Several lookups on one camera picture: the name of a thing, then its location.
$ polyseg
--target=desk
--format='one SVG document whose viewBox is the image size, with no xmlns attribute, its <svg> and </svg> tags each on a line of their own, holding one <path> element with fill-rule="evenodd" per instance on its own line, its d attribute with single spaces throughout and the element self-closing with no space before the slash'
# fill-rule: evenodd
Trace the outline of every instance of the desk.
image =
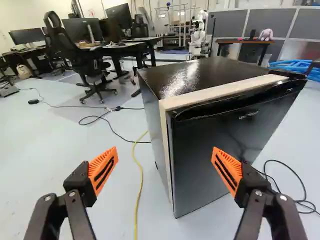
<svg viewBox="0 0 320 240">
<path fill-rule="evenodd" d="M 134 56 L 136 58 L 136 64 L 138 68 L 142 69 L 142 52 L 146 49 L 146 44 L 143 42 L 127 42 L 125 46 L 106 46 L 103 45 L 100 49 L 102 56 L 111 56 L 117 78 L 127 74 L 121 70 L 119 62 L 120 58 Z M 82 50 L 89 50 L 90 47 L 83 47 Z"/>
<path fill-rule="evenodd" d="M 162 36 L 137 37 L 129 40 L 123 40 L 124 43 L 146 43 L 150 52 L 151 66 L 156 66 L 156 56 L 154 45 L 162 39 Z"/>
<path fill-rule="evenodd" d="M 3 55 L 3 58 L 5 59 L 5 61 L 8 62 L 11 69 L 14 71 L 14 73 L 16 75 L 18 75 L 17 65 L 24 64 L 30 69 L 32 76 L 34 78 L 41 78 L 40 76 L 38 76 L 35 73 L 35 71 L 31 67 L 31 65 L 29 64 L 28 59 L 32 59 L 32 62 L 34 63 L 34 65 L 36 66 L 38 71 L 40 73 L 42 73 L 44 71 L 41 71 L 41 68 L 42 68 L 41 61 L 38 59 L 38 57 L 41 55 L 45 55 L 46 50 L 47 50 L 46 46 L 40 46 L 40 47 L 36 47 L 36 48 L 32 48 L 32 49 L 26 49 L 24 51 L 4 52 L 2 55 Z"/>
<path fill-rule="evenodd" d="M 229 45 L 229 44 L 259 44 L 262 46 L 262 53 L 258 62 L 258 66 L 261 66 L 261 63 L 265 57 L 265 54 L 267 52 L 268 46 L 270 44 L 273 44 L 274 41 L 259 41 L 259 40 L 238 40 L 238 39 L 230 39 L 230 38 L 221 38 L 221 39 L 217 39 L 215 41 L 217 44 L 219 44 L 218 46 L 218 52 L 217 52 L 217 56 L 220 56 L 220 52 L 221 52 L 221 46 L 224 45 Z"/>
</svg>

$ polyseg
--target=black mini fridge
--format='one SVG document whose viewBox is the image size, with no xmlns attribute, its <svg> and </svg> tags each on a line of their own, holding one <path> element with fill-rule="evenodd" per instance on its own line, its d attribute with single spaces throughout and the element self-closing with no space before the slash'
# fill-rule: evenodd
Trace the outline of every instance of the black mini fridge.
<svg viewBox="0 0 320 240">
<path fill-rule="evenodd" d="M 211 163 L 213 146 L 253 163 L 306 83 L 301 74 L 223 57 L 138 74 L 156 167 L 176 218 L 228 193 Z"/>
</svg>

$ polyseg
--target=white robot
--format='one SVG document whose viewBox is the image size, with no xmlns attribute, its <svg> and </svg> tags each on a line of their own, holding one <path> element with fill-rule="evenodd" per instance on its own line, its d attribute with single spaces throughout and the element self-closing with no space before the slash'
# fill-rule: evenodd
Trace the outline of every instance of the white robot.
<svg viewBox="0 0 320 240">
<path fill-rule="evenodd" d="M 206 42 L 205 22 L 208 18 L 208 13 L 201 10 L 197 16 L 197 20 L 192 23 L 195 28 L 192 29 L 191 42 L 189 43 L 189 60 L 207 57 L 209 52 L 209 43 Z"/>
</svg>

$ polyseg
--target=stuffed toy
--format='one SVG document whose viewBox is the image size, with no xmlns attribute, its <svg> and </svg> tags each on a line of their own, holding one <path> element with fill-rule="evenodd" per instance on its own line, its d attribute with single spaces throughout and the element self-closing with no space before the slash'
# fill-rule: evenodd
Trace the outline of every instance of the stuffed toy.
<svg viewBox="0 0 320 240">
<path fill-rule="evenodd" d="M 259 36 L 259 40 L 261 41 L 270 41 L 273 38 L 274 38 L 274 32 L 270 28 L 263 30 Z"/>
</svg>

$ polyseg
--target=yellow cable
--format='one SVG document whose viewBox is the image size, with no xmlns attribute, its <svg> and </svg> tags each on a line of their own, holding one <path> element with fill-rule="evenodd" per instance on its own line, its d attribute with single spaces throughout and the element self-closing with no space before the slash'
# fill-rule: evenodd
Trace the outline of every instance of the yellow cable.
<svg viewBox="0 0 320 240">
<path fill-rule="evenodd" d="M 139 193 L 138 196 L 136 198 L 136 202 L 135 202 L 135 207 L 134 207 L 134 240 L 137 240 L 137 222 L 138 222 L 138 205 L 139 205 L 139 200 L 140 200 L 140 195 L 141 195 L 141 190 L 142 190 L 142 186 L 144 184 L 144 172 L 142 169 L 142 166 L 140 165 L 140 163 L 137 161 L 136 157 L 135 157 L 135 147 L 137 145 L 137 143 L 147 134 L 148 130 L 145 131 L 132 145 L 132 149 L 131 149 L 131 155 L 132 158 L 134 160 L 134 162 L 138 165 L 139 170 L 140 170 L 140 189 L 139 189 Z"/>
</svg>

